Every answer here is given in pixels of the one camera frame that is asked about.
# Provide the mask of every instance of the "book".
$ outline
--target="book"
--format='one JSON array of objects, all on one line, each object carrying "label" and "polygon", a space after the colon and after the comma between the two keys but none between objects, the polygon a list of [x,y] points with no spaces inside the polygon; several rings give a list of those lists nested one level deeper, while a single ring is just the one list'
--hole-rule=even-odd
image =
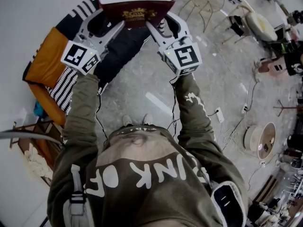
[{"label": "book", "polygon": [[113,24],[125,20],[125,27],[145,27],[149,20],[155,26],[166,16],[174,0],[99,0]]}]

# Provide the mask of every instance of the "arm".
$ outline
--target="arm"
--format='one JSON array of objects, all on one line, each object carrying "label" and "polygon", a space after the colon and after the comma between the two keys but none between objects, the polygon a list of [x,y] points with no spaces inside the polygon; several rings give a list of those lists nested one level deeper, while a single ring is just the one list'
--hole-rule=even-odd
[{"label": "arm", "polygon": [[182,130],[178,136],[179,145],[193,154],[207,170],[211,180],[221,183],[234,182],[247,207],[247,191],[244,181],[235,165],[223,155],[214,140],[211,120],[206,115],[205,106],[200,99],[200,90],[193,75],[180,77],[175,83],[180,108]]},{"label": "arm", "polygon": [[97,77],[90,74],[79,75],[72,91],[71,110],[62,132],[67,142],[55,161],[47,200],[47,215],[53,227],[64,226],[63,204],[71,197],[74,189],[71,165],[85,169],[98,152],[94,120]]}]

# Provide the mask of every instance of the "electrical outlet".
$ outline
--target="electrical outlet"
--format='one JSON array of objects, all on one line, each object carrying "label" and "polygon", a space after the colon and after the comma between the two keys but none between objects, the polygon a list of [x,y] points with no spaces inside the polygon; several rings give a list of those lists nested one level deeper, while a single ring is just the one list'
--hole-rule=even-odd
[{"label": "electrical outlet", "polygon": [[242,114],[245,114],[247,110],[248,110],[247,103],[245,103],[244,107],[242,108]]},{"label": "electrical outlet", "polygon": [[216,115],[217,115],[217,117],[218,117],[219,122],[220,122],[220,123],[223,123],[223,122],[224,122],[224,117],[223,117],[223,113],[222,113],[221,108],[218,107],[218,108],[216,109],[216,112],[217,112]]}]

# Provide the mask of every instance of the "gray floor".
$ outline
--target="gray floor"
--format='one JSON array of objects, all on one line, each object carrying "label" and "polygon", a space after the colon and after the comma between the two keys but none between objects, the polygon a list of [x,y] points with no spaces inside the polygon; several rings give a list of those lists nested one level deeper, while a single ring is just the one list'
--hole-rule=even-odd
[{"label": "gray floor", "polygon": [[[177,13],[188,0],[176,0],[172,11]],[[180,16],[186,19],[193,5],[189,3],[181,11]],[[229,12],[234,8],[229,1],[225,1],[224,11]],[[232,35],[231,31],[225,32],[228,22],[213,30],[213,27],[221,21],[225,15],[218,11],[203,33],[203,21],[198,14],[199,9],[193,10],[187,20],[187,24],[194,42],[200,48],[203,65],[194,76],[201,89],[201,98],[205,103],[208,114],[213,114],[217,107],[221,107],[225,121],[220,124],[216,115],[212,116],[212,125],[219,145],[223,148],[229,141],[228,136],[232,129],[241,120],[241,110],[246,102],[250,106],[252,88],[255,82],[252,77],[254,60],[267,56],[264,49],[252,38],[248,37],[238,43],[237,39],[222,45],[222,41]],[[203,12],[205,21],[209,13]],[[174,78],[173,72],[161,61],[157,52],[156,43],[150,39],[141,51],[120,71],[117,77],[105,90],[102,97],[102,105],[98,117],[103,122],[105,131],[109,135],[112,131],[121,127],[121,117],[128,114],[136,122],[141,122],[146,113],[153,115],[154,124],[168,127],[172,120],[171,110],[174,96],[169,80]],[[295,111],[284,111],[277,117],[279,110],[273,109],[278,105],[278,99],[285,105],[295,104],[296,85],[299,78],[286,77],[278,80],[268,75],[260,76],[261,82],[256,85],[253,104],[247,117],[237,128],[224,154],[238,167],[247,188],[252,174],[260,168],[257,158],[249,152],[244,153],[243,135],[246,128],[252,124],[265,126],[267,122],[273,122],[277,129],[277,139],[273,153],[266,160],[272,159],[265,168],[260,168],[250,182],[249,196],[253,198],[258,190],[275,169],[276,153],[282,149],[282,142],[291,133]],[[178,106],[175,110],[178,118]],[[178,122],[177,135],[180,130]],[[100,137],[99,142],[104,141],[102,130],[97,126]]]}]

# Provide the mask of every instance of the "olive green sweatshirt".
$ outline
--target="olive green sweatshirt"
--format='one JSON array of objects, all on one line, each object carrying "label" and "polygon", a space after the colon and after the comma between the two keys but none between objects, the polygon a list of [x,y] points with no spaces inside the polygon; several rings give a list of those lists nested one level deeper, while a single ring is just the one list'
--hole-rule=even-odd
[{"label": "olive green sweatshirt", "polygon": [[48,197],[53,227],[64,226],[63,204],[74,190],[72,164],[80,167],[96,227],[166,226],[165,220],[189,227],[245,225],[244,181],[214,140],[193,75],[174,87],[182,123],[178,143],[162,127],[141,125],[116,130],[98,151],[98,79],[79,75]]}]

